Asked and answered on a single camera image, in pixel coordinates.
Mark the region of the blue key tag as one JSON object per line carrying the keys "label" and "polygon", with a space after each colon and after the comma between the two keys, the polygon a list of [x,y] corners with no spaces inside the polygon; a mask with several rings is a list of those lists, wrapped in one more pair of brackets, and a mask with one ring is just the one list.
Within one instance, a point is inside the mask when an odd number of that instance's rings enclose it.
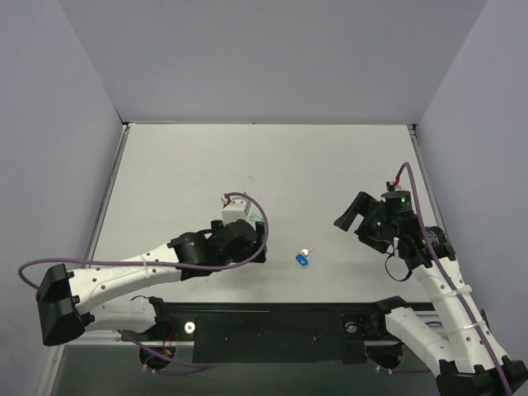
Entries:
{"label": "blue key tag", "polygon": [[295,256],[295,260],[303,267],[306,267],[309,264],[308,258],[301,253]]}

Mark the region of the silver key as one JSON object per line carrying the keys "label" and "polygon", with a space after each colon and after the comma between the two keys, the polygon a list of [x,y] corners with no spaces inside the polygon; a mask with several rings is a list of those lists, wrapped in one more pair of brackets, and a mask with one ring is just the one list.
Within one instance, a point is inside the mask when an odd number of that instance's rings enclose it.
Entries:
{"label": "silver key", "polygon": [[304,248],[300,250],[300,253],[307,257],[311,252],[313,251],[313,248]]}

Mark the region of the green key tag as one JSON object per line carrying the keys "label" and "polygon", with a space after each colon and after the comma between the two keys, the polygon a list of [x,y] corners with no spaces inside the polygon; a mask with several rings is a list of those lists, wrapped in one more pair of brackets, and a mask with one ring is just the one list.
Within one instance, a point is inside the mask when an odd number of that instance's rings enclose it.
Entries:
{"label": "green key tag", "polygon": [[264,221],[264,219],[263,219],[263,217],[261,215],[255,214],[255,213],[252,213],[250,215],[250,220],[252,222],[263,222]]}

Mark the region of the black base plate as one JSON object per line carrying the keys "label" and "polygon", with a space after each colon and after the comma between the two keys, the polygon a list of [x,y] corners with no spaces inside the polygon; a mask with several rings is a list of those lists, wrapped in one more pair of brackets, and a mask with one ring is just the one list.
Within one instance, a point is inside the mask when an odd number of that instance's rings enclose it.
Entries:
{"label": "black base plate", "polygon": [[162,303],[145,342],[192,342],[195,363],[360,364],[395,368],[403,343],[374,303]]}

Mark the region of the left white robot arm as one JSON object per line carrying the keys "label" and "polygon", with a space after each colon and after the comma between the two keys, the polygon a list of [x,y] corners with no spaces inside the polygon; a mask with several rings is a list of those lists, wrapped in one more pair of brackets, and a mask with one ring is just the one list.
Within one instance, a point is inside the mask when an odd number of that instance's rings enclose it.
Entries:
{"label": "left white robot arm", "polygon": [[45,346],[71,342],[85,332],[124,330],[165,337],[172,320],[155,297],[123,302],[121,297],[153,285],[187,281],[231,266],[266,260],[269,227],[238,219],[214,220],[210,229],[184,233],[160,247],[122,262],[99,262],[69,270],[51,266],[35,299]]}

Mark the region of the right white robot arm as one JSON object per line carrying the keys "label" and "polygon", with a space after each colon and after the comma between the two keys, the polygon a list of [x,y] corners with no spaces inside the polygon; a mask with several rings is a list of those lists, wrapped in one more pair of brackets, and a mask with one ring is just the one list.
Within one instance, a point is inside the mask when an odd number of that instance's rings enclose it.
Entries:
{"label": "right white robot arm", "polygon": [[361,243],[403,260],[408,276],[425,291],[441,332],[425,324],[396,296],[378,302],[368,320],[377,337],[392,335],[436,377],[442,395],[513,395],[527,381],[523,361],[513,360],[493,336],[460,272],[445,232],[427,227],[413,209],[409,191],[387,191],[375,199],[361,191],[334,224],[343,231],[356,217]]}

